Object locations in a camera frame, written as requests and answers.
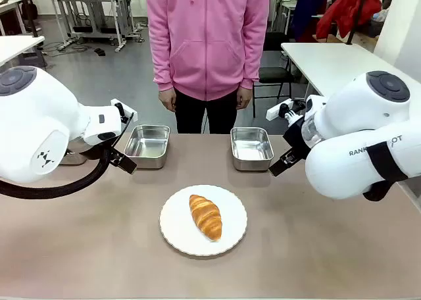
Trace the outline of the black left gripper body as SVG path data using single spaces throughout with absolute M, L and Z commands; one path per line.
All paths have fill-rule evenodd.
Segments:
M 114 142 L 114 137 L 101 141 L 97 145 L 89 145 L 83 137 L 73 139 L 67 147 L 68 161 L 72 164 L 82 164 L 86 160 L 97 160 L 101 157 L 103 149 L 111 146 Z

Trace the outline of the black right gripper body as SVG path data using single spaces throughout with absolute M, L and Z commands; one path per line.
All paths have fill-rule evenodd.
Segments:
M 291 119 L 291 123 L 289 123 L 283 136 L 291 147 L 286 153 L 287 157 L 291 159 L 305 159 L 310 153 L 310 147 L 305 143 L 301 132 L 303 123 L 303 116 L 299 116 L 296 120 Z

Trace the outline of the person's left hand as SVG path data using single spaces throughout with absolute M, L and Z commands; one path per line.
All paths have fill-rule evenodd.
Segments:
M 237 110 L 245 109 L 253 96 L 253 90 L 239 86 L 237 90 Z

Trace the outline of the person's right hand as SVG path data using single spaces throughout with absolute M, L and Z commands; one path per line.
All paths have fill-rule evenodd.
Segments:
M 176 92 L 173 87 L 164 91 L 159 91 L 159 100 L 167 110 L 173 113 L 175 112 Z

